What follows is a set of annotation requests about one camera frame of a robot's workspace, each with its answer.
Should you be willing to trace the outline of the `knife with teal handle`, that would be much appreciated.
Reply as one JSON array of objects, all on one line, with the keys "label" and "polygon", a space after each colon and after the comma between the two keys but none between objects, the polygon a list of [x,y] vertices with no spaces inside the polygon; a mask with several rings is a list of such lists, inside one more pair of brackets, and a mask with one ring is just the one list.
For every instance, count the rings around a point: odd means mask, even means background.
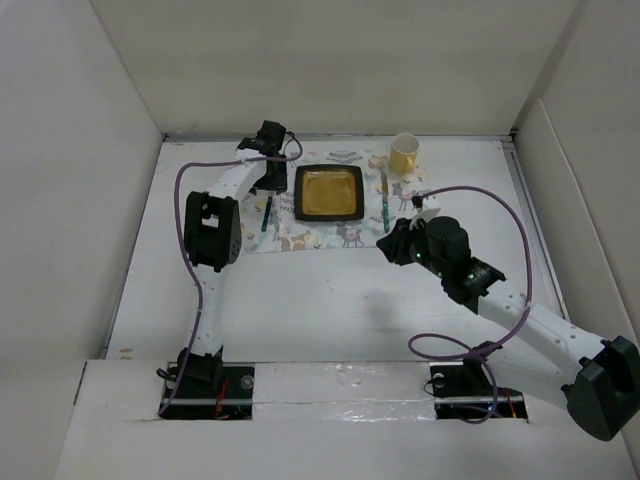
[{"label": "knife with teal handle", "polygon": [[385,233],[390,233],[390,215],[388,206],[388,180],[384,169],[381,169],[382,219]]}]

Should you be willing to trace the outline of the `square black amber plate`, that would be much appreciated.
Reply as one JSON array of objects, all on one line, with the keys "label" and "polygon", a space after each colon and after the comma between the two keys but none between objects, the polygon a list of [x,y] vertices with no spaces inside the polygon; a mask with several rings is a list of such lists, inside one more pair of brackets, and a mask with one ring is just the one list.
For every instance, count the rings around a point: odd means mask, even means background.
[{"label": "square black amber plate", "polygon": [[296,168],[294,216],[302,222],[359,221],[364,218],[364,182],[360,167],[339,164]]}]

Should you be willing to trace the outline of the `floral patterned cloth placemat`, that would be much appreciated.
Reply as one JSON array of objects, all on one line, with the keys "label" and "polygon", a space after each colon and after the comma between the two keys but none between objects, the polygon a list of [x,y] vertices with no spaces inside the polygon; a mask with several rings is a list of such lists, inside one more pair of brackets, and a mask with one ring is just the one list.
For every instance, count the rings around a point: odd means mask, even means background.
[{"label": "floral patterned cloth placemat", "polygon": [[[296,168],[303,165],[339,164],[361,168],[364,182],[364,218],[359,221],[302,222],[294,216]],[[311,149],[296,162],[287,165],[288,190],[274,196],[269,225],[261,232],[268,193],[249,193],[240,204],[243,249],[246,253],[289,252],[350,247],[373,247],[384,236],[382,219],[381,169],[388,180],[390,224],[412,216],[413,195],[424,193],[427,175],[422,167],[406,175],[393,172],[389,156],[382,148],[319,150]]]}]

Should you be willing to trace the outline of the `fork with teal handle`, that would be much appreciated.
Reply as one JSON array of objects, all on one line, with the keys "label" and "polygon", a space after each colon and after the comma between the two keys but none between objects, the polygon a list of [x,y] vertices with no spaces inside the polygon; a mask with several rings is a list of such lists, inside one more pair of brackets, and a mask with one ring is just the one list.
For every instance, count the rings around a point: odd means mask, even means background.
[{"label": "fork with teal handle", "polygon": [[261,232],[262,233],[266,232],[267,227],[269,225],[269,219],[270,219],[271,210],[272,210],[273,198],[274,198],[274,195],[269,195],[268,198],[267,198],[266,204],[265,204],[263,220],[262,220],[262,223],[261,223]]}]

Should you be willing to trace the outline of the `yellow mug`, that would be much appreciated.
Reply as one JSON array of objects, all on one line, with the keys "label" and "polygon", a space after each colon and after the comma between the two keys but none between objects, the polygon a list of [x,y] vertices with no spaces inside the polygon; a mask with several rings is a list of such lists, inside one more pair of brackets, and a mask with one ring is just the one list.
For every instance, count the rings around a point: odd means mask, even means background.
[{"label": "yellow mug", "polygon": [[389,156],[391,169],[399,175],[412,173],[416,168],[420,143],[409,133],[397,134],[391,142]]}]

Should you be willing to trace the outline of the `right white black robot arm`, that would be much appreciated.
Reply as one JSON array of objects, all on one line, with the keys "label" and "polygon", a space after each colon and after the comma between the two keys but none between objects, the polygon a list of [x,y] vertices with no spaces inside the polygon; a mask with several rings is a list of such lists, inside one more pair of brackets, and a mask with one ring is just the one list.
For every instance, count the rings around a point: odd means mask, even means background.
[{"label": "right white black robot arm", "polygon": [[400,219],[376,243],[392,264],[418,264],[439,278],[447,296],[492,321],[554,365],[514,365],[510,388],[563,407],[586,433],[612,440],[639,411],[639,351],[623,336],[607,340],[532,304],[505,275],[474,257],[467,232],[451,217]]}]

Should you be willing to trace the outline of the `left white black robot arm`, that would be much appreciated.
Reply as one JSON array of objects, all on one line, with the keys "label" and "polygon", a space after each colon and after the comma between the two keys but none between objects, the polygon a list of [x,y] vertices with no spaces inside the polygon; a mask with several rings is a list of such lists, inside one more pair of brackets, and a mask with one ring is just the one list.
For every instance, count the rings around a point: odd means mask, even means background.
[{"label": "left white black robot arm", "polygon": [[185,347],[178,357],[178,376],[201,396],[212,396],[223,382],[222,297],[226,268],[242,251],[240,203],[247,194],[268,188],[286,189],[286,164],[301,157],[284,154],[284,140],[293,133],[281,124],[265,120],[253,137],[244,138],[236,160],[224,162],[226,170],[203,192],[186,198],[179,235],[181,255],[194,280],[197,301],[195,319]]}]

